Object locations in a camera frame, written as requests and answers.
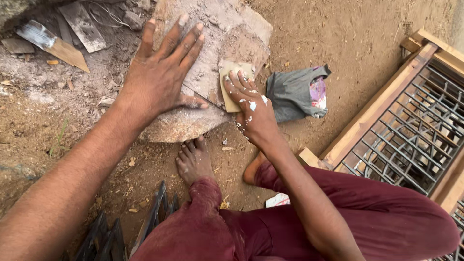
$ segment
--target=purple fabric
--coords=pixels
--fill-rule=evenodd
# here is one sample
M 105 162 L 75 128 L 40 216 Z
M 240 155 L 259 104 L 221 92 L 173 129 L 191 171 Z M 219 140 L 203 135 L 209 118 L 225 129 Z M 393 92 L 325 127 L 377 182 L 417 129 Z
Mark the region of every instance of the purple fabric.
M 350 227 L 369 261 L 413 261 L 456 249 L 454 221 L 437 204 L 406 188 L 306 167 Z M 255 185 L 288 193 L 270 162 Z M 220 209 L 217 183 L 199 178 L 191 202 L 162 222 L 131 260 L 323 260 L 291 205 L 240 212 Z

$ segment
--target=bare foot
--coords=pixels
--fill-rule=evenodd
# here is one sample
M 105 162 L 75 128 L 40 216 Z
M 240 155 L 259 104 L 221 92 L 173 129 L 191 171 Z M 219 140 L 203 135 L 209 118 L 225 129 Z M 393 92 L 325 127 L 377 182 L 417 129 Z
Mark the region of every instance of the bare foot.
M 175 159 L 177 172 L 189 187 L 200 176 L 214 178 L 205 137 L 186 141 L 180 149 Z
M 254 185 L 256 171 L 266 160 L 266 156 L 264 156 L 262 152 L 259 152 L 258 156 L 246 167 L 243 173 L 243 181 L 247 184 Z

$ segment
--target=paint-stained hand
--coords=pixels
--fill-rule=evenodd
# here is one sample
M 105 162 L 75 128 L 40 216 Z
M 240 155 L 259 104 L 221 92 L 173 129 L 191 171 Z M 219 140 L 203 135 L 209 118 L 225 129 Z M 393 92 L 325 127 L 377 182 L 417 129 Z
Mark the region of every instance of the paint-stained hand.
M 177 106 L 208 108 L 208 102 L 201 98 L 180 93 L 182 82 L 197 59 L 205 36 L 201 33 L 203 24 L 194 26 L 179 43 L 189 16 L 182 15 L 161 43 L 153 51 L 155 20 L 145 24 L 142 43 L 129 67 L 124 87 L 116 102 L 131 106 L 136 111 L 141 124 L 150 124 L 159 114 Z
M 280 142 L 283 138 L 279 134 L 272 102 L 258 92 L 253 79 L 247 78 L 242 71 L 238 74 L 230 71 L 222 80 L 231 99 L 242 108 L 235 124 L 243 135 L 263 152 Z

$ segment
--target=brown soil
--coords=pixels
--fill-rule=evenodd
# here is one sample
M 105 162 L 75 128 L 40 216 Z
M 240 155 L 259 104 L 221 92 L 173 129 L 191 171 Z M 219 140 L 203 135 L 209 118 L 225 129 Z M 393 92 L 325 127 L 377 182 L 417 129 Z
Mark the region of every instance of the brown soil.
M 450 41 L 455 0 L 248 0 L 247 3 L 273 26 L 270 49 L 271 65 L 263 69 L 256 82 L 263 89 L 273 71 L 291 71 L 328 63 L 332 75 L 327 79 L 329 112 L 323 119 L 306 118 L 280 124 L 293 151 L 307 146 L 316 155 L 328 147 L 344 126 L 387 82 L 402 59 L 399 43 L 413 31 L 424 27 L 434 35 Z M 128 6 L 135 6 L 128 1 Z M 148 12 L 140 8 L 147 19 Z M 54 20 L 34 17 L 56 32 Z M 118 84 L 129 65 L 139 33 L 127 28 L 98 26 L 108 48 L 93 54 L 83 51 L 91 74 L 64 63 L 48 65 L 54 57 L 37 51 L 31 61 L 13 58 L 0 47 L 0 80 L 12 96 L 0 96 L 0 217 L 22 193 L 51 167 L 64 153 L 56 149 L 57 136 L 68 124 L 60 145 L 72 148 L 100 118 L 97 106 L 102 96 L 115 98 L 107 88 L 113 79 Z M 58 83 L 73 77 L 74 90 L 58 88 Z M 222 141 L 234 150 L 222 151 Z M 241 176 L 257 155 L 230 124 L 225 123 L 206 134 L 216 178 L 223 197 L 234 210 L 262 208 L 272 191 L 245 184 Z M 162 180 L 168 195 L 179 193 L 180 201 L 189 199 L 188 191 L 176 172 L 174 159 L 180 144 L 150 144 L 137 141 L 117 169 L 110 175 L 90 209 L 81 232 L 70 245 L 71 254 L 82 239 L 86 226 L 104 209 L 109 222 L 119 217 L 130 250 L 147 207 L 138 203 L 151 199 Z M 131 158 L 136 166 L 126 170 Z M 139 209 L 129 213 L 128 209 Z

